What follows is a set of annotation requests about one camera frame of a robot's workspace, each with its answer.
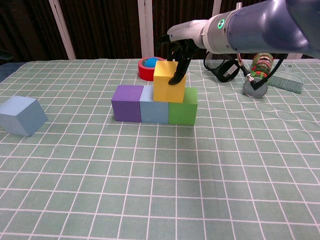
blue cube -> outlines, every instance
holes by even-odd
[[[11,134],[30,137],[47,120],[34,98],[13,96],[0,105],[0,125]]]
[[[169,103],[154,101],[154,86],[144,86],[140,97],[143,123],[168,124]]]

green indicator light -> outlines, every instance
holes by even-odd
[[[221,19],[219,22],[218,22],[218,29],[222,29],[222,27],[225,25],[225,20],[224,19]]]

curtain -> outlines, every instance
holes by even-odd
[[[137,0],[59,0],[77,59],[141,58]]]
[[[48,0],[0,0],[0,36],[0,64],[68,59]]]
[[[209,19],[212,16],[213,6],[213,0],[153,0],[154,43],[174,25],[191,20]],[[162,45],[160,49],[155,49],[154,55],[166,59],[168,46]],[[203,59],[205,55],[205,50],[198,50],[193,59]]]
[[[242,7],[263,2],[264,0],[222,0],[220,13],[226,13],[236,9],[236,4],[242,2]]]

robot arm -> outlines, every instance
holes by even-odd
[[[197,49],[214,54],[302,53],[320,59],[319,23],[320,0],[266,0],[175,25],[167,39],[180,44],[181,56],[169,84],[181,81]]]

cube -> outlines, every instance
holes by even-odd
[[[169,104],[154,101],[154,87],[144,86],[140,97],[141,121],[143,123],[168,124]]]
[[[184,101],[186,75],[178,84],[168,84],[176,72],[177,65],[176,61],[156,62],[153,74],[153,100],[155,102],[182,103]]]
[[[13,96],[0,105],[0,125],[11,134],[30,137],[47,120],[34,98]]]
[[[140,97],[143,86],[119,85],[112,97],[111,104],[116,121],[141,122]]]
[[[183,103],[169,102],[169,124],[195,125],[197,108],[197,89],[186,87]]]

